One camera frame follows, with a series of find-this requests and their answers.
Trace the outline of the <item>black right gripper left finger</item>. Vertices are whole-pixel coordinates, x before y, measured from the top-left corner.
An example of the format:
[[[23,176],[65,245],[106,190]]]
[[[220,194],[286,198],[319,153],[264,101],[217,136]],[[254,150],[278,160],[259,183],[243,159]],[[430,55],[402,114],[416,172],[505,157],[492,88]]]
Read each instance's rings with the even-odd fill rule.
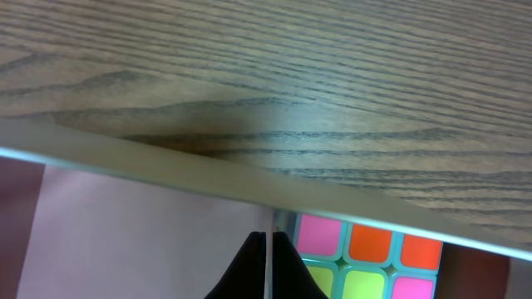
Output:
[[[251,232],[205,299],[262,299],[266,268],[266,233]]]

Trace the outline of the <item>multicolour puzzle cube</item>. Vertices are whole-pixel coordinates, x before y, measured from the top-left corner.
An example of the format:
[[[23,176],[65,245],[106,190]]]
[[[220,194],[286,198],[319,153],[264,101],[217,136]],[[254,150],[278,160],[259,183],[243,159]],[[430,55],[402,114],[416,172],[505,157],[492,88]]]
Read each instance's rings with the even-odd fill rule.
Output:
[[[298,213],[293,244],[329,298],[435,297],[441,241]]]

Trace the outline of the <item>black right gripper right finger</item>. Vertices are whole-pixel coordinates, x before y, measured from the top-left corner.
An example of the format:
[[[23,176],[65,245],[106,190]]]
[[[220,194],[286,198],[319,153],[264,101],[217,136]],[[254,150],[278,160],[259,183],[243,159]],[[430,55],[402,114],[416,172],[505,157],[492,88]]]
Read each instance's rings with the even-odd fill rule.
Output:
[[[328,299],[284,232],[273,233],[273,299]]]

